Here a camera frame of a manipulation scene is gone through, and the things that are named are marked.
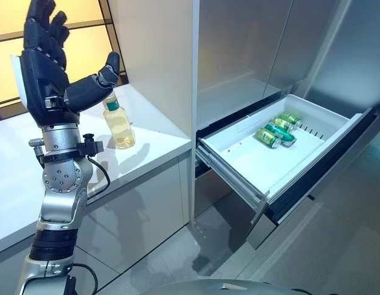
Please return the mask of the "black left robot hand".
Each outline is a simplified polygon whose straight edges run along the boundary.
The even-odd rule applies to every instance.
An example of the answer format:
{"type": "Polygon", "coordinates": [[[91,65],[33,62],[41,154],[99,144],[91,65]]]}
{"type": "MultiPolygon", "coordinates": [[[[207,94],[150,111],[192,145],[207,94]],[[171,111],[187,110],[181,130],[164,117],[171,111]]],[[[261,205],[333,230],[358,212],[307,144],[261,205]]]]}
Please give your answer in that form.
{"type": "Polygon", "coordinates": [[[31,1],[23,30],[20,72],[25,107],[37,126],[78,124],[80,113],[112,93],[120,74],[118,53],[110,52],[96,74],[70,83],[64,42],[69,36],[66,14],[50,18],[54,1],[31,1]]]}

